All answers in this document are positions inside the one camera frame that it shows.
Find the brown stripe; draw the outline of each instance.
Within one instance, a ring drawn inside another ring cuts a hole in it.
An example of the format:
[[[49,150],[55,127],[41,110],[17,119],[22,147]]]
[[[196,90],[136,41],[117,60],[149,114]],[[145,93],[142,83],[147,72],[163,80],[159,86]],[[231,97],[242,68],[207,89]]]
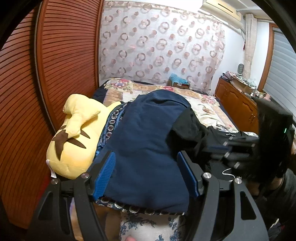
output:
[[[63,130],[67,125],[61,126],[59,130]]]
[[[80,141],[76,140],[75,138],[70,138],[70,139],[67,140],[67,142],[70,142],[75,146],[79,146],[81,148],[86,149],[86,147]]]
[[[85,131],[80,130],[80,134],[83,135],[84,137],[87,137],[88,139],[90,139],[89,135],[85,133]]]
[[[66,130],[60,131],[54,138],[52,138],[52,141],[54,141],[54,146],[56,149],[57,158],[61,160],[62,151],[64,149],[64,144],[68,139],[68,134],[66,133]]]

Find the navy blue fabric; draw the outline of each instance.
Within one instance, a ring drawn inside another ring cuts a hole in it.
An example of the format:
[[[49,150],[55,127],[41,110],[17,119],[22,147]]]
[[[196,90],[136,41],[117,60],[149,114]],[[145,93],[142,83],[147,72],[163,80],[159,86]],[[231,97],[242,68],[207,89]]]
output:
[[[94,92],[94,94],[93,94],[93,96],[91,98],[95,99],[98,102],[103,103],[104,99],[105,99],[105,96],[107,94],[107,91],[108,91],[108,89],[105,89],[104,84],[103,84],[101,87],[96,89],[96,91]]]
[[[103,150],[116,165],[104,195],[115,201],[167,212],[186,212],[189,194],[166,138],[189,102],[174,92],[139,95],[125,109]]]

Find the sheer curtain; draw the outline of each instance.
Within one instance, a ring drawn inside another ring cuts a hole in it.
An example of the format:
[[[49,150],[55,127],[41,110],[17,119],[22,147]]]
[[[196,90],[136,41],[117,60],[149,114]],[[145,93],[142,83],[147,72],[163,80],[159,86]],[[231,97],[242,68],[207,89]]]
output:
[[[243,77],[249,79],[251,75],[251,65],[255,52],[257,40],[257,19],[253,14],[246,14],[246,47],[244,52],[244,73]]]
[[[172,73],[209,92],[225,48],[223,25],[203,14],[139,2],[106,1],[100,84],[110,77],[165,85]]]

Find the patterned trim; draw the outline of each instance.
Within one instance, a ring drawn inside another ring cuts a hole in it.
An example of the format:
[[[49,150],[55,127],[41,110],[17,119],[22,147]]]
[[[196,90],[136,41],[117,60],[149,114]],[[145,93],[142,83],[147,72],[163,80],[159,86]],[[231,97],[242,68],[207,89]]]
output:
[[[119,122],[122,120],[125,112],[125,107],[127,103],[120,104],[116,106],[113,111],[110,112],[106,124],[103,128],[103,131],[101,133],[96,153],[94,155],[94,159],[99,155],[103,147],[106,145],[106,141],[110,139],[113,131],[118,126]]]
[[[106,196],[99,198],[96,201],[96,204],[98,204],[100,206],[110,207],[115,210],[121,211],[123,213],[134,213],[134,214],[140,213],[140,214],[147,214],[147,215],[165,215],[165,214],[184,215],[184,213],[170,213],[170,212],[164,212],[161,210],[154,211],[149,208],[143,208],[143,207],[137,207],[137,206],[133,206],[133,205],[129,205],[129,204],[124,204],[121,202],[117,202],[117,201],[115,201],[111,198],[108,198]]]

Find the blue cloth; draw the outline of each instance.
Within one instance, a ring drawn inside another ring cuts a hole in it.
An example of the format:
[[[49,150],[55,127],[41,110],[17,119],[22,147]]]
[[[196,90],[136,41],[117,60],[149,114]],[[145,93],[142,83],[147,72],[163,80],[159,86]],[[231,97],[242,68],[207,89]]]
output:
[[[139,95],[103,150],[112,150],[116,165],[104,195],[138,207],[186,212],[189,194],[166,138],[189,102],[174,92]]]
[[[97,163],[96,157],[100,154],[101,150],[106,145],[106,142],[110,139],[113,131],[118,126],[119,122],[122,120],[124,113],[125,113],[125,107],[127,103],[120,104],[116,106],[109,114],[106,124],[102,130],[100,139],[98,141],[98,145],[96,147],[96,153],[94,155],[93,164]]]
[[[176,74],[171,74],[169,79],[172,81],[172,83],[182,83],[184,85],[188,85],[187,80],[180,78]]]

